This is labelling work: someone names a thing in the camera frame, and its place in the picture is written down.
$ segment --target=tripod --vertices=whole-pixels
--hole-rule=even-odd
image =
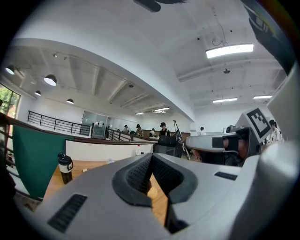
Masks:
[[[179,130],[179,128],[178,128],[178,125],[177,125],[176,120],[173,120],[173,121],[174,121],[174,128],[175,128],[175,137],[176,137],[176,146],[177,146],[177,157],[179,157],[179,151],[178,151],[178,149],[179,149],[179,138],[180,138],[181,140],[182,140],[183,138],[182,138],[181,132],[180,132],[180,130]],[[190,160],[191,158],[190,158],[190,156],[189,156],[188,150],[187,150],[186,146],[184,145],[184,143],[183,143],[183,147],[182,147],[182,148],[184,149],[184,151],[185,151],[186,154],[187,154],[187,159]]]

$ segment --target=black and white square marker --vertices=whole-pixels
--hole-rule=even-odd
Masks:
[[[262,138],[268,131],[270,131],[271,127],[268,124],[262,112],[259,110],[259,108],[256,108],[251,112],[248,112],[247,116],[252,122],[260,138]]]

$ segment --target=rectangular light fixture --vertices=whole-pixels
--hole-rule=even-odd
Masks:
[[[263,98],[271,98],[272,95],[266,95],[266,96],[254,96],[253,99],[263,99]]]
[[[253,44],[239,44],[217,47],[213,49],[206,50],[207,58],[214,58],[218,56],[223,56],[232,53],[249,53],[253,52]]]
[[[162,108],[162,109],[157,109],[157,110],[155,110],[155,111],[158,112],[158,111],[168,110],[168,109],[169,109],[168,107],[165,107],[165,108]]]
[[[213,100],[213,103],[231,102],[231,101],[236,101],[236,100],[238,100],[237,97],[228,98],[228,99]]]

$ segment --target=table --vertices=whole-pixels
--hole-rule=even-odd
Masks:
[[[108,163],[108,161],[77,161],[73,160],[73,169],[72,169],[72,177],[73,179],[77,178],[81,174],[83,174],[82,169],[87,168],[92,169],[99,166],[104,166]],[[165,217],[167,212],[168,198],[165,196],[164,192],[161,190],[158,182],[152,175],[150,178],[152,188],[150,189],[148,196],[152,199],[152,212],[155,217],[159,220],[159,222],[164,225]],[[56,191],[65,186],[60,168],[56,167],[51,180],[48,184],[44,199],[49,199]]]

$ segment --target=window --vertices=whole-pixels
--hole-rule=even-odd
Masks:
[[[0,84],[0,99],[3,101],[0,112],[8,117],[15,118],[20,95]]]

